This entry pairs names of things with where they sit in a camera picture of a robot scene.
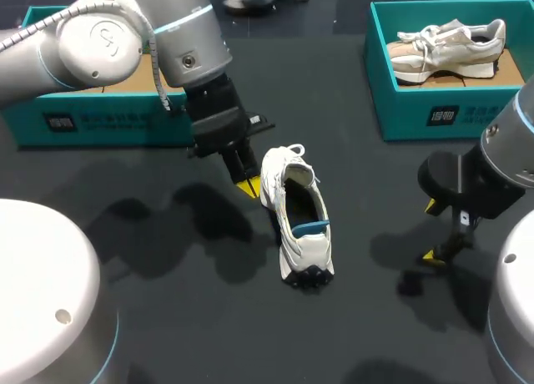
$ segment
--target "logo on box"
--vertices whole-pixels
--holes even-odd
[[[76,124],[68,113],[43,113],[44,120],[52,132],[76,132]]]
[[[434,107],[431,110],[431,115],[426,122],[427,127],[436,127],[442,125],[453,125],[458,111],[458,106],[440,106]]]

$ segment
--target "cable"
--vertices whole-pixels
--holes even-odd
[[[135,0],[114,0],[119,3],[122,9],[130,17],[130,21],[134,26],[138,25],[135,21],[137,17],[140,22],[144,25],[144,28],[147,31],[149,37],[149,48],[150,48],[150,60],[152,61],[152,77],[154,79],[154,85],[158,91],[159,100],[161,104],[167,111],[171,110],[171,103],[167,91],[165,90],[163,83],[161,82],[161,75],[159,72],[159,62],[158,62],[158,49],[156,46],[156,33],[150,21],[144,16],[143,12],[139,8],[139,5]]]
[[[85,4],[83,6],[74,6],[65,8],[57,13],[52,14],[45,19],[30,25],[27,28],[21,29],[20,31],[14,33],[9,38],[4,39],[0,42],[0,53],[12,48],[17,43],[22,42],[24,39],[29,38],[37,32],[43,31],[45,28],[64,21],[70,18],[77,17],[78,15],[90,14],[90,13],[99,13],[102,11],[111,11],[119,10],[121,8],[120,4],[116,2],[103,1],[100,3]]]

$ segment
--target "shoe on floor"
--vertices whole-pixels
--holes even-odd
[[[457,19],[418,33],[398,33],[387,45],[397,79],[423,83],[440,71],[466,78],[493,78],[506,41],[506,25],[496,19],[488,25],[466,26]]]
[[[295,286],[327,284],[334,276],[330,222],[301,144],[273,148],[261,165],[260,198],[280,225],[280,272]]]
[[[223,6],[227,13],[240,17],[264,15],[274,10],[274,2],[259,5],[251,0],[224,0]]]

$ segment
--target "shoe tongue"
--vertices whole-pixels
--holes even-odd
[[[457,42],[471,40],[471,31],[468,28],[461,26],[436,35],[436,40],[441,40],[445,43],[452,38],[455,38]]]
[[[450,21],[449,23],[446,23],[445,25],[441,25],[440,32],[451,31],[452,29],[462,28],[463,26],[464,26],[463,23],[461,23],[457,19],[454,19]]]
[[[307,164],[298,162],[289,162],[285,166],[283,181],[292,179],[302,186],[310,186],[314,183],[314,170]]]

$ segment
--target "teal box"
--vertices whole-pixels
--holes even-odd
[[[30,7],[23,26],[64,7]],[[169,93],[182,110],[184,93]],[[19,146],[190,146],[191,122],[166,113],[157,93],[53,93],[2,111]]]
[[[387,43],[398,32],[414,33],[428,25],[458,19],[482,25],[502,19],[506,46],[525,82],[534,73],[534,3],[532,0],[441,0],[372,3],[365,38],[365,67],[382,137],[408,139],[478,138],[521,86],[403,88],[393,75]],[[436,111],[455,113],[454,123],[427,126]]]

